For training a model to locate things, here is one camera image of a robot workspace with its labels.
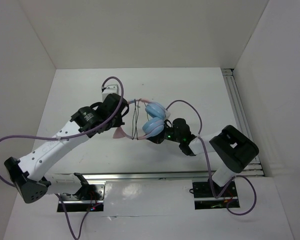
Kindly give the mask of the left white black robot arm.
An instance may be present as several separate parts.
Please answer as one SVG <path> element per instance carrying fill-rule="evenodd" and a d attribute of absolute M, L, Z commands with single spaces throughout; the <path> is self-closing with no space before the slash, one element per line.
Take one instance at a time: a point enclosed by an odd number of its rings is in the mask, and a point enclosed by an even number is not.
<path fill-rule="evenodd" d="M 65 126 L 33 152 L 4 162 L 10 180 L 27 204 L 44 195 L 67 194 L 82 200 L 95 190 L 80 173 L 47 175 L 49 169 L 77 146 L 96 134 L 124 124 L 129 112 L 127 100 L 110 93 L 102 102 L 81 107 Z"/>

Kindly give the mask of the pink blue cat-ear headphones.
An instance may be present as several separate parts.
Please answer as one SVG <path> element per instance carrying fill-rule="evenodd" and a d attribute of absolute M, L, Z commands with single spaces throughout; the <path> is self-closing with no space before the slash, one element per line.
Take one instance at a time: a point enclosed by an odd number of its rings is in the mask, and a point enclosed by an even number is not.
<path fill-rule="evenodd" d="M 147 122 L 142 127 L 142 135 L 139 135 L 137 127 L 140 103 L 144 104 L 148 117 Z M 158 102 L 149 101 L 144 98 L 132 99 L 128 102 L 128 105 L 131 104 L 134 104 L 131 134 L 127 134 L 122 127 L 118 127 L 112 136 L 113 139 L 128 138 L 130 140 L 145 140 L 158 135 L 164 129 L 164 121 L 170 117 L 170 113 L 165 107 Z"/>

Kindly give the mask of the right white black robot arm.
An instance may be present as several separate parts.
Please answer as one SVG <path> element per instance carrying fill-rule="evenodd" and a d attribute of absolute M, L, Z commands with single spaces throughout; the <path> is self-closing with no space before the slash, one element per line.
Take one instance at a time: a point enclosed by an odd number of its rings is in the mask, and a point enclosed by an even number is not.
<path fill-rule="evenodd" d="M 213 196 L 220 196 L 230 179 L 241 173 L 259 154 L 257 145 L 232 125 L 227 125 L 212 139 L 192 134 L 183 118 L 170 122 L 155 117 L 142 129 L 150 142 L 161 144 L 167 140 L 178 143 L 186 156 L 197 156 L 205 150 L 217 153 L 223 164 L 212 175 L 212 181 L 208 184 L 208 190 Z"/>

